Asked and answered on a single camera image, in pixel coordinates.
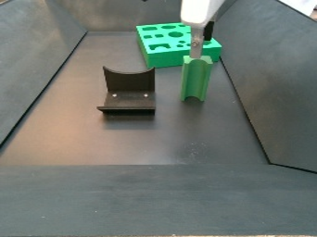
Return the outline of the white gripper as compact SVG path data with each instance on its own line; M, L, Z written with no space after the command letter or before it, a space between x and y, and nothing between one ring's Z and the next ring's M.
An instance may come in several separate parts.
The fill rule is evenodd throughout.
M191 58L199 58L202 55L203 39L211 40L214 21L210 19L223 3L224 0L181 0L180 21L191 27Z

